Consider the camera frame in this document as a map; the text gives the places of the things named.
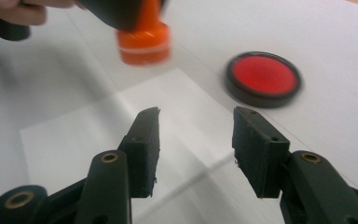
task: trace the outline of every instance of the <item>orange cap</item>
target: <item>orange cap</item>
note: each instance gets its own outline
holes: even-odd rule
[[[117,31],[118,49],[123,63],[159,63],[171,55],[170,29],[159,21],[159,0],[143,0],[134,31]]]

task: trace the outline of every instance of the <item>white surface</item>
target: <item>white surface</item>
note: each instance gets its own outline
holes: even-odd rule
[[[258,200],[230,156],[230,113],[244,104],[226,93],[224,70],[251,50],[291,61],[305,84],[290,105],[257,110],[292,151],[325,156],[358,188],[358,5],[181,0],[169,1],[164,15],[172,58],[148,67],[121,63],[112,29],[78,8],[50,10],[29,40],[0,39],[0,195],[26,184],[54,191],[65,185],[54,178],[77,179],[92,150],[117,147],[136,113],[156,105],[161,142],[172,145],[161,146],[153,199],[134,200],[135,223],[282,223],[278,200]],[[87,150],[71,168],[62,156],[78,146]],[[62,154],[41,158],[51,150]],[[68,173],[55,175],[64,165]]]

